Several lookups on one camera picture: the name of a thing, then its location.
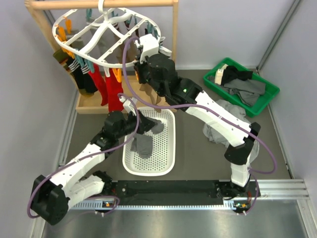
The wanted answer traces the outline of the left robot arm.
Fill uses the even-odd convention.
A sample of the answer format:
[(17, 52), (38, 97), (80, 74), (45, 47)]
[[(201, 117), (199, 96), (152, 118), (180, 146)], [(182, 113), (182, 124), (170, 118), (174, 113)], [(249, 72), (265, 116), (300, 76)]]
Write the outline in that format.
[(97, 164), (107, 159), (119, 148), (119, 140), (133, 132), (144, 134), (158, 125), (158, 120), (141, 112), (128, 116), (120, 111), (107, 115), (101, 131), (93, 137), (84, 150), (51, 176), (38, 176), (33, 183), (29, 202), (30, 210), (50, 225), (56, 225), (69, 209), (83, 200), (99, 194), (108, 196), (112, 184), (97, 175), (83, 178)]

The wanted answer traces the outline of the tan ribbed sock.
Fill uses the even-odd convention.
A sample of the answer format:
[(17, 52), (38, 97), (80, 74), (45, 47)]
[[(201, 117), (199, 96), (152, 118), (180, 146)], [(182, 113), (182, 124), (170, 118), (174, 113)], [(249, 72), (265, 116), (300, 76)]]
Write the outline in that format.
[(151, 103), (153, 105), (158, 105), (161, 102), (161, 97), (154, 91), (154, 89), (149, 84), (141, 84), (140, 91), (146, 93), (149, 96)]

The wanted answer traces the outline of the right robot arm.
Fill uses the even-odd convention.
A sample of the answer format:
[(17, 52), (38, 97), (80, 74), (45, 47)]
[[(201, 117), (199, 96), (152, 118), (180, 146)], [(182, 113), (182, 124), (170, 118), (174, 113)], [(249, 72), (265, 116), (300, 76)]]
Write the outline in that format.
[(246, 123), (217, 104), (197, 83), (178, 76), (175, 63), (168, 56), (154, 54), (135, 57), (134, 69), (140, 84), (149, 86), (170, 106), (203, 121), (228, 142), (224, 154), (231, 166), (230, 186), (237, 196), (249, 191), (251, 151), (261, 127)]

